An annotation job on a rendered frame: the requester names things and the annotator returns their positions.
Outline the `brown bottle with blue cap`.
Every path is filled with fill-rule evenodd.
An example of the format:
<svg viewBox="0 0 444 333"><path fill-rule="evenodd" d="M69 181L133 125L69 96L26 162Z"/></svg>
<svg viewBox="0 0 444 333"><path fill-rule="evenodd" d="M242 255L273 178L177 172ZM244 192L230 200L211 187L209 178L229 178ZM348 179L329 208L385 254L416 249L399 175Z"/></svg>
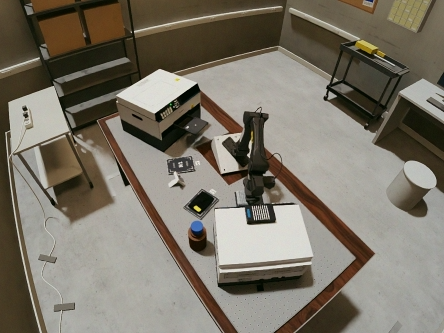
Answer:
<svg viewBox="0 0 444 333"><path fill-rule="evenodd" d="M202 222L193 221L188 229L189 246L193 251L200 252L207 245L207 230Z"/></svg>

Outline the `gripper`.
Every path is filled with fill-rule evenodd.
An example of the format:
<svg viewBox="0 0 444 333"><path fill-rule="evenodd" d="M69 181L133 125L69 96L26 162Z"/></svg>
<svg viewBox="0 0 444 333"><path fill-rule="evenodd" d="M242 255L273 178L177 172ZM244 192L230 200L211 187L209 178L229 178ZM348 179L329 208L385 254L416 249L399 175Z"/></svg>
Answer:
<svg viewBox="0 0 444 333"><path fill-rule="evenodd" d="M248 179L245 178L244 180L242 180L242 182L244 185L245 199L246 199L246 202L248 203L248 205L251 206L252 204L260 201L260 197L255 197L251 194L250 182L248 181ZM250 201L253 201L253 202L250 203Z"/></svg>

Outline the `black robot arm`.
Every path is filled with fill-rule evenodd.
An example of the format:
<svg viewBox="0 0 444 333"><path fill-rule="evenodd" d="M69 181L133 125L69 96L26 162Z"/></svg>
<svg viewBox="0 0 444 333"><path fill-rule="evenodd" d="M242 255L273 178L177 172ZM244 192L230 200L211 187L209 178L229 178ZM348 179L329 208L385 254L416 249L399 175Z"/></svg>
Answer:
<svg viewBox="0 0 444 333"><path fill-rule="evenodd" d="M268 113L261 112L260 114L260 112L244 111L244 127L239 140L235 142L229 136L221 143L242 167L248 164L247 180L249 181L251 195L255 197L264 193L264 187L271 189L275 187L276 183L274 176L263 176L270 167L268 160L265 160L268 157L264 147L264 124L268 119ZM249 148L250 141L251 152ZM247 156L249 153L250 158Z"/></svg>

